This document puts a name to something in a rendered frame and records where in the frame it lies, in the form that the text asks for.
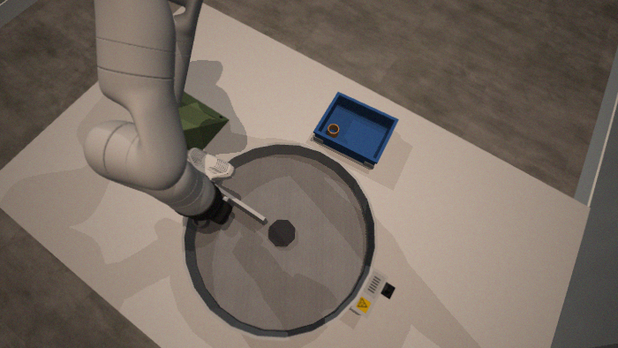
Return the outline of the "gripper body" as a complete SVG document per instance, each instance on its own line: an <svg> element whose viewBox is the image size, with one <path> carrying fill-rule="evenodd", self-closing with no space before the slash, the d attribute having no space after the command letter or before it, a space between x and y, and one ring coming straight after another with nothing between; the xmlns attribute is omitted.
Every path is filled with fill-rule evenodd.
<svg viewBox="0 0 618 348"><path fill-rule="evenodd" d="M210 219L218 224L224 224L232 211L232 206L222 199L222 193L214 182L233 178L236 173L235 168L230 163L199 148L189 150L188 160L203 178L200 196L184 207L168 206L181 216L190 217L196 221Z"/></svg>

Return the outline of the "blue rectangular tray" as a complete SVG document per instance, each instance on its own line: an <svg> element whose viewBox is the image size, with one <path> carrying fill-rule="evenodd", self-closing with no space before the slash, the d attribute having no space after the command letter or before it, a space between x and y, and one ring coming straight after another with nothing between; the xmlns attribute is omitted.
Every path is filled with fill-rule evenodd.
<svg viewBox="0 0 618 348"><path fill-rule="evenodd" d="M337 92L314 129L313 140L373 169L380 160L398 120ZM339 133L335 138L327 134L331 124L339 126Z"/></svg>

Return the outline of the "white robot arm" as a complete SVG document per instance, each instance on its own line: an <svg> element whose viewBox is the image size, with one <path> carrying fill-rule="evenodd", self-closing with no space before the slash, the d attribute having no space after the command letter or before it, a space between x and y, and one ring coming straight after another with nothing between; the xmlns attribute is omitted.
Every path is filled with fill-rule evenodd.
<svg viewBox="0 0 618 348"><path fill-rule="evenodd" d="M168 1L185 12L172 15ZM175 208L194 202L203 187L187 161L178 111L202 3L94 0L99 87L134 123L99 123L84 140L84 156L98 175Z"/></svg>

